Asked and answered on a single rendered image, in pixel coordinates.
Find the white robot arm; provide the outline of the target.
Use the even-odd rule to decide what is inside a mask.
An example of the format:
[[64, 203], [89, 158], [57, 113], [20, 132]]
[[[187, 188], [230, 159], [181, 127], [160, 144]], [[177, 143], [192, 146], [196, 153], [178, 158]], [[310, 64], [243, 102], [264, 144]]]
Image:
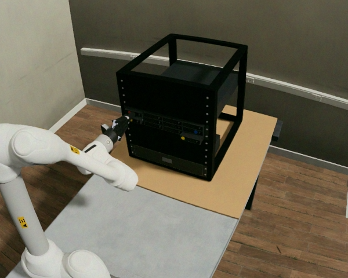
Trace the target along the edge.
[[80, 151], [49, 130], [0, 124], [0, 193], [26, 246], [21, 266], [29, 277], [119, 278], [109, 274], [95, 253], [88, 250], [65, 253], [46, 238], [21, 175], [22, 167], [63, 160], [75, 165], [84, 175], [93, 173], [115, 188], [132, 191], [138, 176], [108, 154], [112, 148], [113, 142], [104, 134]]

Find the tan flat board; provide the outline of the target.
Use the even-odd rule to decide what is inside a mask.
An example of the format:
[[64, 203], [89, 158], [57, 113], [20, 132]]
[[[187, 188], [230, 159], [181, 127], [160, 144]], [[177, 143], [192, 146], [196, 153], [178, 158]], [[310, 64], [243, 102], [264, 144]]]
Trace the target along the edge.
[[277, 118], [244, 109], [240, 128], [211, 182], [130, 157], [126, 138], [110, 156], [125, 163], [137, 174], [136, 186], [239, 219], [276, 122]]

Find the black server rack frame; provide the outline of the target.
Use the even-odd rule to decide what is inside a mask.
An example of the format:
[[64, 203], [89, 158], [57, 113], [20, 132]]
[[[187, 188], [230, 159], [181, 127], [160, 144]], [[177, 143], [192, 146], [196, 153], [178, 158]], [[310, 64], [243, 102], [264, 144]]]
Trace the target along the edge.
[[[183, 61], [177, 59], [176, 39], [237, 51], [223, 68]], [[167, 43], [169, 68], [160, 76], [131, 71]], [[180, 140], [180, 134], [129, 122], [125, 131], [129, 156], [211, 182], [243, 120], [247, 56], [239, 43], [169, 34], [118, 70], [122, 116], [126, 107], [132, 107], [204, 125], [204, 140], [198, 145]], [[239, 61], [239, 71], [233, 70]], [[236, 116], [223, 113], [237, 86]], [[221, 147], [218, 117], [234, 122]]]

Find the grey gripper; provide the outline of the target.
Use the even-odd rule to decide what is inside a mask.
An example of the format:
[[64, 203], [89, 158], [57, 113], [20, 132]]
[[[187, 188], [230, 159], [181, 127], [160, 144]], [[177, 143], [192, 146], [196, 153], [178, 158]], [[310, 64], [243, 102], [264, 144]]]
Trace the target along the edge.
[[116, 120], [112, 120], [113, 125], [103, 134], [111, 139], [113, 145], [120, 141], [128, 128], [129, 121], [135, 116], [135, 112], [130, 112], [127, 116], [122, 116]]

